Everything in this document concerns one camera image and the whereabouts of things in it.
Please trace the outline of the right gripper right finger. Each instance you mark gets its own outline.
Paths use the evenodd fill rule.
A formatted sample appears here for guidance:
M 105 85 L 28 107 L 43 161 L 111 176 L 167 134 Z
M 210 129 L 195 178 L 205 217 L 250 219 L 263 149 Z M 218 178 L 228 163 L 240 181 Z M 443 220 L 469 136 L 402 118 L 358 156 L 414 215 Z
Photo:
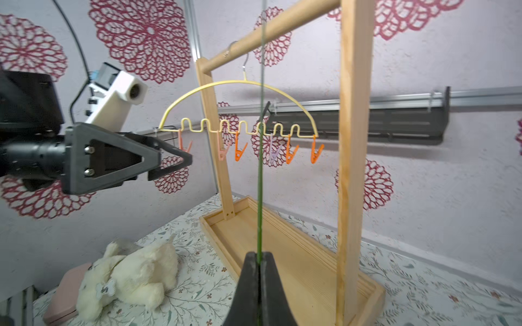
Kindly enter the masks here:
M 285 295 L 275 258 L 262 252 L 260 262 L 260 324 L 297 325 Z

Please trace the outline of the lilac clothespin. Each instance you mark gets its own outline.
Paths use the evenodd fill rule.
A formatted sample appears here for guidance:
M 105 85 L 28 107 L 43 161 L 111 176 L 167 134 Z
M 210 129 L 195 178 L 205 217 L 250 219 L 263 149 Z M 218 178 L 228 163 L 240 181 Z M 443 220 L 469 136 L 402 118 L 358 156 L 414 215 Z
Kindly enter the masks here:
M 285 161 L 284 138 L 270 136 L 265 141 L 265 164 L 269 167 L 280 167 Z

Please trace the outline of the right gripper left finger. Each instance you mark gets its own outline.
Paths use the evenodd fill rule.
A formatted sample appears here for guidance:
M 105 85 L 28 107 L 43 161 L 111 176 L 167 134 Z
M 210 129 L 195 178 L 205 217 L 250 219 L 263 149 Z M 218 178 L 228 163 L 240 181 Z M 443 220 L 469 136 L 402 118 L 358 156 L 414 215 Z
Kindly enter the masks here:
M 248 252 L 243 262 L 232 304 L 224 326 L 254 326 L 259 324 L 260 269 L 257 255 Z

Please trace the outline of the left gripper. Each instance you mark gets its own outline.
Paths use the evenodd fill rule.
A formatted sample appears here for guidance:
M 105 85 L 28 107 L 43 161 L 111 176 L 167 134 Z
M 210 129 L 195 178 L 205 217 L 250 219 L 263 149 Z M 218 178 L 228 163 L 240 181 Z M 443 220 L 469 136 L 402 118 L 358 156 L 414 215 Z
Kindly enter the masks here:
M 155 181 L 192 162 L 190 153 L 156 137 L 89 124 L 69 127 L 64 135 L 23 135 L 1 143 L 1 176 L 22 180 L 31 192 L 59 181 L 64 194 L 88 194 L 143 173 Z

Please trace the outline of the light blue artificial flower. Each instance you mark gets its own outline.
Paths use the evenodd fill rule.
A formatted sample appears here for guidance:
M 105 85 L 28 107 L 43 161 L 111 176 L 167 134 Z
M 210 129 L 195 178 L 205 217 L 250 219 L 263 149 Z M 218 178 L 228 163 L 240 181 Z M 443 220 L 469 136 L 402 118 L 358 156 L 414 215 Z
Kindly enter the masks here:
M 260 116 L 259 116 L 259 154 L 258 154 L 258 212 L 257 212 L 257 248 L 256 248 L 256 263 L 258 266 L 262 262 L 262 204 L 263 204 L 263 162 L 264 162 L 264 150 L 263 150 L 263 139 L 264 139 L 264 119 L 265 119 L 265 44 L 266 44 L 266 24 L 269 19 L 267 18 L 266 9 L 268 8 L 268 1 L 262 1 L 261 11 L 261 63 L 260 63 Z

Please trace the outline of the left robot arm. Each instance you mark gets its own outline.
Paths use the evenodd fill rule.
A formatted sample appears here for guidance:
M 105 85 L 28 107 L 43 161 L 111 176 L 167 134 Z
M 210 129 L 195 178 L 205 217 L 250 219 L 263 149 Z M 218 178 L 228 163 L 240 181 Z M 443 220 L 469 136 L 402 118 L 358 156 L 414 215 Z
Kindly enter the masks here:
M 192 156 L 121 128 L 144 85 L 120 71 L 86 122 L 64 127 L 52 78 L 1 72 L 1 175 L 34 192 L 59 181 L 65 194 L 119 187 L 142 173 L 153 181 L 189 167 Z

